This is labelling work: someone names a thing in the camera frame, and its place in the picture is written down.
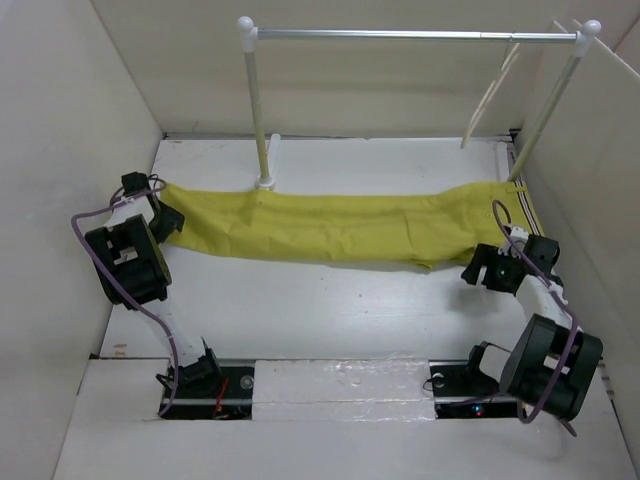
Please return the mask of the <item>yellow trousers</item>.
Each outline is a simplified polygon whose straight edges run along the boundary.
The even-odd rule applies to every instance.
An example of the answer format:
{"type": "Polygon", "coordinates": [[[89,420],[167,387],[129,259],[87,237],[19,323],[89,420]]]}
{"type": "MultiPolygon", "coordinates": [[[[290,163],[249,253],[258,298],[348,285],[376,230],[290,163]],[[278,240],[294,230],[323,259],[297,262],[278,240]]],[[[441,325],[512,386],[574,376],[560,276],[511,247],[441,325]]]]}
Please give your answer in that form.
{"type": "Polygon", "coordinates": [[[471,260],[480,243],[504,236],[492,204],[512,222],[543,229],[523,183],[475,182],[431,195],[294,195],[270,190],[198,191],[169,185],[160,195],[182,213],[170,245],[219,257],[286,262],[396,262],[425,267],[471,260]]]}

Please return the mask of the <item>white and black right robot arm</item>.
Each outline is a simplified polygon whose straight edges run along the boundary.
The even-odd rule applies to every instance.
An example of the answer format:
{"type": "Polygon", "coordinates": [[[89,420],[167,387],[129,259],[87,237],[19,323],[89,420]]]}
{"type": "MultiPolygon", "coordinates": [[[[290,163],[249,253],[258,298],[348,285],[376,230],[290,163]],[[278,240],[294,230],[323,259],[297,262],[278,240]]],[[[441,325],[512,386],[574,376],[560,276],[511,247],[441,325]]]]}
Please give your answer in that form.
{"type": "Polygon", "coordinates": [[[495,365],[479,359],[462,369],[462,381],[483,394],[499,391],[558,420],[579,413],[603,352],[602,341],[581,330],[569,312],[561,279],[553,274],[557,241],[508,227],[502,246],[479,244],[461,278],[509,293],[528,323],[511,350],[500,380],[495,365]]]}

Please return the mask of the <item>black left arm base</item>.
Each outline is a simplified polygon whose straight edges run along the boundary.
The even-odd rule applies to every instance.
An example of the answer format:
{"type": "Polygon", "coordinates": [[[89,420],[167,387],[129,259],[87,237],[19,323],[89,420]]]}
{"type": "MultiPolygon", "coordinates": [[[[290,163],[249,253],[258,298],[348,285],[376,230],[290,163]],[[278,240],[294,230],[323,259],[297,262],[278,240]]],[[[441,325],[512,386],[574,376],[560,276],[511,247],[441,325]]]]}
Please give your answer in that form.
{"type": "Polygon", "coordinates": [[[164,388],[159,406],[160,417],[166,420],[250,420],[255,364],[223,362],[221,372],[222,378],[213,384],[179,387],[173,402],[170,402],[169,379],[157,375],[164,388]]]}

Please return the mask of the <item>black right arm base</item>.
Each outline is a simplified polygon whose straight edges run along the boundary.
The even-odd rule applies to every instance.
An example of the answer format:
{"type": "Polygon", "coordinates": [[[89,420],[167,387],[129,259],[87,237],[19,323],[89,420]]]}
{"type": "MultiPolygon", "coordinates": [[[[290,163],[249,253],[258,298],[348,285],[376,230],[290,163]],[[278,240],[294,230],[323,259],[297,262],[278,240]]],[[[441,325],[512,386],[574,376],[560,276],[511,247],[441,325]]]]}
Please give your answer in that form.
{"type": "Polygon", "coordinates": [[[517,417],[517,402],[499,391],[496,379],[481,370],[486,351],[509,350],[483,341],[466,359],[430,360],[422,389],[430,393],[437,420],[509,419],[517,417]]]}

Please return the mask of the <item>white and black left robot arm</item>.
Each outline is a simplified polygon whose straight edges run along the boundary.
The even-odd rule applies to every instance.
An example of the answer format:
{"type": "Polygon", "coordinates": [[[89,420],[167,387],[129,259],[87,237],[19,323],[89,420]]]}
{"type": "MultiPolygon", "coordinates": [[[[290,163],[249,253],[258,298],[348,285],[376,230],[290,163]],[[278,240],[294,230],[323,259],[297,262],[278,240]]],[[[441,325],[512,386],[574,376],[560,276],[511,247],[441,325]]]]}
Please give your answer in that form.
{"type": "Polygon", "coordinates": [[[163,185],[140,172],[123,175],[110,201],[111,217],[81,240],[109,301],[142,316],[174,358],[159,379],[168,388],[208,397],[222,387],[223,373],[207,343],[185,332],[169,298],[172,277],[160,245],[183,229],[185,218],[159,199],[163,185]]]}

